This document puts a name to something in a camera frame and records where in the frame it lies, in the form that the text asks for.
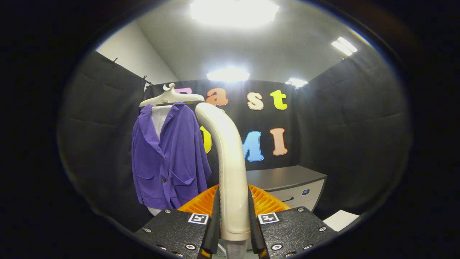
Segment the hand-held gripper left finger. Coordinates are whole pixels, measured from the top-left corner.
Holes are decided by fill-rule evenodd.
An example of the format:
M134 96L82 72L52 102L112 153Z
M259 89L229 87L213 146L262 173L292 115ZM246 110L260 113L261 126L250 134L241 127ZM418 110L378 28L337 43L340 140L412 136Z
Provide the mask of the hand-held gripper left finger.
M181 208L166 208L134 233L168 258L210 259L219 250L219 187L215 185Z

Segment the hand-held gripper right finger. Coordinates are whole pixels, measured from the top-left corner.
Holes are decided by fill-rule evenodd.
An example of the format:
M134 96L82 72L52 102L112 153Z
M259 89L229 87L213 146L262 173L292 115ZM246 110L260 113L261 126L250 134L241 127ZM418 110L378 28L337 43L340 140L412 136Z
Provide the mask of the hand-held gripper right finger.
M260 259L301 258L338 236L305 206L291 208L254 185L249 185L249 220L252 250Z

